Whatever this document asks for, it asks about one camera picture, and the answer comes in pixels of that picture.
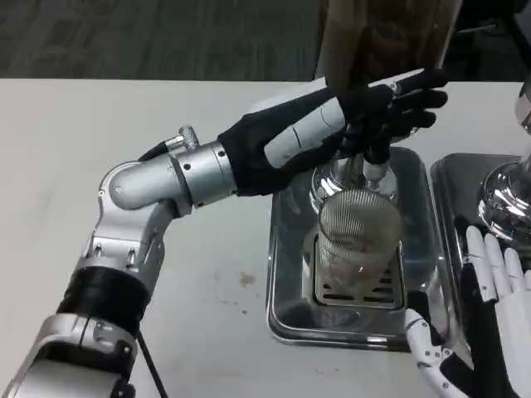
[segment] silver robotic arm segment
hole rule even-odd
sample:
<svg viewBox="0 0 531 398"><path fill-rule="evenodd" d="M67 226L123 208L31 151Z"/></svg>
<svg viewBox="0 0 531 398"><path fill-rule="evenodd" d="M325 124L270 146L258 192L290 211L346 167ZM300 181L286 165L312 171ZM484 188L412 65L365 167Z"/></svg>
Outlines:
<svg viewBox="0 0 531 398"><path fill-rule="evenodd" d="M133 397L134 390L119 369L130 369L136 354L134 337L123 329L103 320L57 313L42 324L2 397ZM91 362L105 366L97 369Z"/></svg>

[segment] black cable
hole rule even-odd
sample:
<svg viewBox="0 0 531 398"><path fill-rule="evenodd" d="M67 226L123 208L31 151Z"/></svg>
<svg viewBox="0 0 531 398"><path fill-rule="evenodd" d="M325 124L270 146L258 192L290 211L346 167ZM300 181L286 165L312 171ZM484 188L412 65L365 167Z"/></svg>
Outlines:
<svg viewBox="0 0 531 398"><path fill-rule="evenodd" d="M168 152L168 147L166 146L166 143L162 141L161 143L158 143L154 147L152 147L148 152L146 152L144 155L142 155L139 158L140 162L146 162L147 160L151 160L153 158L156 158L159 155L162 155L163 153Z"/></svg>
<svg viewBox="0 0 531 398"><path fill-rule="evenodd" d="M148 364L149 373L151 373L151 377L153 378L153 381L155 382L158 393L160 394L161 398L168 398L168 393L166 392L166 389L164 388L164 385L163 385L163 381L157 372L157 368L155 367L153 358L151 357L151 354L149 353L149 349L148 349L148 346L146 345L146 341L144 340L144 336L142 336L142 332L139 331L139 334L136 337L136 339L139 342L140 350L142 351L142 354L144 355L144 359L146 360L146 363Z"/></svg>

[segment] stainless steel tray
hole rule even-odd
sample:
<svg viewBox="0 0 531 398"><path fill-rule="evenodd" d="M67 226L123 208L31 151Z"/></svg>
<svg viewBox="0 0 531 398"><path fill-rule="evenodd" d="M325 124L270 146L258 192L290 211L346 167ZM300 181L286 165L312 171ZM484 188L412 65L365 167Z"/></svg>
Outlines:
<svg viewBox="0 0 531 398"><path fill-rule="evenodd" d="M270 329L281 341L407 351L403 316L410 290L428 294L432 322L446 335L449 319L442 290L449 287L448 267L426 171L420 158L405 148L392 148L391 168L397 177L405 235L387 274L392 274L388 283L393 297L388 306L381 301L323 299L326 283L313 272L317 217L309 203L311 173L298 176L288 189L274 195L267 313Z"/></svg>
<svg viewBox="0 0 531 398"><path fill-rule="evenodd" d="M481 183L498 166L518 160L518 157L508 155L453 153L431 168L437 220L449 266L452 293L449 311L456 320L452 325L452 337L459 338L459 325L462 324L456 280L463 267L461 242L469 224L482 225L478 212Z"/></svg>

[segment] silver machine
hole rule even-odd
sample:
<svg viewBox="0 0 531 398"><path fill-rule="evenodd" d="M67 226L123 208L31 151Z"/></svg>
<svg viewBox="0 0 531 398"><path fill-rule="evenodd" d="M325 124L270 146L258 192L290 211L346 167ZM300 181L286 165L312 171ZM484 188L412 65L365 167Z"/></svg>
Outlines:
<svg viewBox="0 0 531 398"><path fill-rule="evenodd" d="M524 274L519 262L528 258L528 158L442 159L431 172L435 213L419 157L391 148L435 123L427 109L444 106L446 82L441 70L414 70L337 93L315 80L253 105L213 142L200 144L185 126L114 167L97 190L100 219L64 298L3 397L134 397L129 377L138 347L168 396L140 332L163 264L164 232L193 208L270 194L267 316L282 342L411 350L440 396L531 397L531 271ZM525 85L524 126L530 98ZM465 178L456 172L463 164ZM332 195L353 190L365 193L353 197L385 201L386 215L402 215L391 260L361 295L317 272L319 212ZM499 241L509 246L504 257ZM456 355L459 337L469 344L473 371Z"/></svg>

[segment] metal screw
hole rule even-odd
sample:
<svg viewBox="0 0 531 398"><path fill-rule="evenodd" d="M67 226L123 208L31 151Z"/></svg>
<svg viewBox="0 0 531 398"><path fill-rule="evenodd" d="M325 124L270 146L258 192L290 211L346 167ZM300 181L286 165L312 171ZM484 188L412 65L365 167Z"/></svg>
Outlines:
<svg viewBox="0 0 531 398"><path fill-rule="evenodd" d="M184 147L188 151L192 151L199 146L199 140L192 126L188 124L182 126L179 129L179 135L184 138Z"/></svg>

